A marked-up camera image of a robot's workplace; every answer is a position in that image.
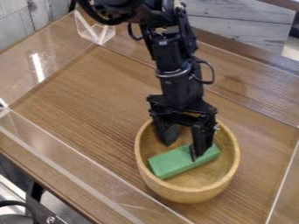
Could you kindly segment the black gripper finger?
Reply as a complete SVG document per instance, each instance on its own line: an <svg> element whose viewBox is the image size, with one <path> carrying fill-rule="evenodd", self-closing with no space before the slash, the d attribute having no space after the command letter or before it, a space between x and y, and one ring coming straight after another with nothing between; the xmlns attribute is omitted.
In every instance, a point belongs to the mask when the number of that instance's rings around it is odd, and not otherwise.
<svg viewBox="0 0 299 224"><path fill-rule="evenodd" d="M170 146L179 138L179 128L170 116L154 116L155 131L162 143Z"/></svg>
<svg viewBox="0 0 299 224"><path fill-rule="evenodd" d="M201 117L195 124L191 126L193 143L190 152L193 161L202 157L206 151L213 146L217 127L218 122L214 116Z"/></svg>

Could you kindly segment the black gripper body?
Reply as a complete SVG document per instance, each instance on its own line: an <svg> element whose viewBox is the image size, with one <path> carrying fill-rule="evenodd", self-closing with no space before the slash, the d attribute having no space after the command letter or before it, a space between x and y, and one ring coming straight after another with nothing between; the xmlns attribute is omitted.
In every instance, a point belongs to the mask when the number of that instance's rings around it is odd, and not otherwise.
<svg viewBox="0 0 299 224"><path fill-rule="evenodd" d="M203 86L215 81L211 64L205 60L191 59L177 71L158 69L157 77L162 93L147 96L151 117L162 123L214 126L218 109L203 99Z"/></svg>

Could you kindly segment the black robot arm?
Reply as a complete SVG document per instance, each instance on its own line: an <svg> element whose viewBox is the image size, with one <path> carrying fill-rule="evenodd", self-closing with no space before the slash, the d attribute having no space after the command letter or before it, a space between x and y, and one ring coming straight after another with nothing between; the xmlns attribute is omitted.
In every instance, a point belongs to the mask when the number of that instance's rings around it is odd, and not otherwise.
<svg viewBox="0 0 299 224"><path fill-rule="evenodd" d="M147 96L157 134L165 145L178 137L181 125L191 128L193 158L203 156L213 146L218 109L205 100L205 60L195 56L197 36L190 24L187 5L182 0L77 0L86 13L103 25L139 25L141 34L157 64L155 75L162 93Z"/></svg>

